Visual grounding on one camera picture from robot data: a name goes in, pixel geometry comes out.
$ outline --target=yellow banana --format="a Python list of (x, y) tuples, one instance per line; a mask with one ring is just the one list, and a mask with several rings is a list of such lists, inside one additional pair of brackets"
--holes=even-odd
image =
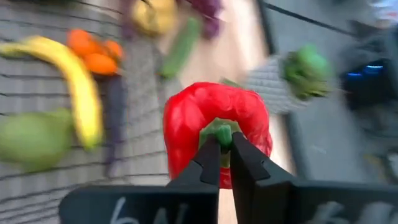
[(41, 36), (0, 45), (1, 55), (15, 57), (21, 53), (61, 70), (68, 83), (78, 138), (86, 150), (94, 149), (103, 137), (102, 105), (97, 85), (83, 62), (67, 46)]

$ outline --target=woven mat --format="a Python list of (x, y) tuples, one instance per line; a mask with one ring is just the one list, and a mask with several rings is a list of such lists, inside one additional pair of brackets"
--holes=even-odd
[[(42, 35), (65, 43), (67, 30), (74, 27), (94, 35), (105, 32), (105, 37), (121, 42), (117, 20), (82, 2), (55, 7), (0, 1), (2, 41)], [(24, 174), (10, 164), (0, 163), (0, 223), (56, 223), (60, 199), (84, 184), (164, 185), (169, 181), (162, 110), (165, 99), (181, 86), (179, 82), (164, 83), (154, 75), (160, 53), (149, 39), (136, 37), (123, 45), (126, 57), (121, 74), (128, 92), (126, 124), (124, 145), (112, 178), (103, 176), (104, 149), (86, 153), (78, 144), (50, 172)], [(0, 122), (14, 113), (70, 106), (62, 74), (32, 58), (0, 58), (0, 93)]]

